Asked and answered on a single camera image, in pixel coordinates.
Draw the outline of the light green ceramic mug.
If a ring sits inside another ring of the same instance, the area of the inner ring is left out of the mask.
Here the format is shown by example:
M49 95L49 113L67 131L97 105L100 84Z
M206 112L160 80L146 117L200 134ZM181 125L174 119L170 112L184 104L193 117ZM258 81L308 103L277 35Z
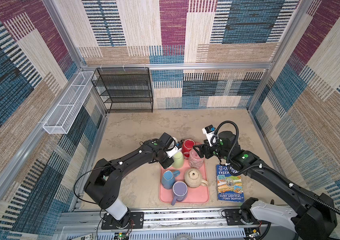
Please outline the light green ceramic mug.
M172 158L174 160L174 162L172 164L172 167L174 169L180 169L180 168L183 167L183 165L184 165L184 155L183 155L182 152L176 153L175 155L173 155Z

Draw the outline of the red ceramic mug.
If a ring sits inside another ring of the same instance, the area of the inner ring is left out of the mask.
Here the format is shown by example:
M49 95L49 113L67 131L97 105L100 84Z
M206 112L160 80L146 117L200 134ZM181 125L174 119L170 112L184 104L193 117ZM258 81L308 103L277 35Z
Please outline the red ceramic mug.
M193 149L194 145L196 144L196 142L192 139L186 139L186 140L182 140L182 154L184 156L185 159L189 159L190 157L190 151Z

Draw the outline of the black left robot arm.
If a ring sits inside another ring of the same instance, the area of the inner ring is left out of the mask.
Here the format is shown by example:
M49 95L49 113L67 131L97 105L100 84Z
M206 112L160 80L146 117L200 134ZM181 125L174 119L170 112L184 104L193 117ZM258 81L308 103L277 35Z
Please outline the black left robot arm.
M173 156L181 149L180 142L163 133L159 139L145 141L121 158L100 159L84 185L84 192L112 216L118 228L125 228L131 223L131 217L129 208L118 197L122 180L144 164L159 163L164 169L171 167Z

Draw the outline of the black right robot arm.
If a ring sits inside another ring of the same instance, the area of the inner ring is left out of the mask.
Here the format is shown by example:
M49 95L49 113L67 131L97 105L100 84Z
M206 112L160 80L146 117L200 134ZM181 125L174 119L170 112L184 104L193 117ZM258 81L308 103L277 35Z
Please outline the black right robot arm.
M287 228L303 240L328 240L337 227L337 209L326 194L316 195L269 167L252 152L242 150L231 131L218 133L213 126L203 129L207 139L193 147L200 157L225 160L232 176L244 175L261 183L281 198L287 207L250 198L242 207L245 220L255 218Z

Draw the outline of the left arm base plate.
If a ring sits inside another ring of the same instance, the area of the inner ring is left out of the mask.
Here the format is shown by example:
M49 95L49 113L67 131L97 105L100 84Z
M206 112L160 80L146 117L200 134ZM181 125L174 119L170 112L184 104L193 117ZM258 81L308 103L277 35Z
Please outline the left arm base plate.
M144 212L130 212L120 219L115 219L110 213L105 213L102 217L102 230L127 230L128 228L142 229L144 221Z

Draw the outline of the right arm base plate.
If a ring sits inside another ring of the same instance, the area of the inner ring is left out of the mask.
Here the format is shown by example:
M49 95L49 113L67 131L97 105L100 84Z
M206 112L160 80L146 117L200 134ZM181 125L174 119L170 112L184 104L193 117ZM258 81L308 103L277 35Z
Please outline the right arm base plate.
M226 219L228 226L266 226L269 222L259 221L254 218L250 211L241 209L224 209L221 215Z

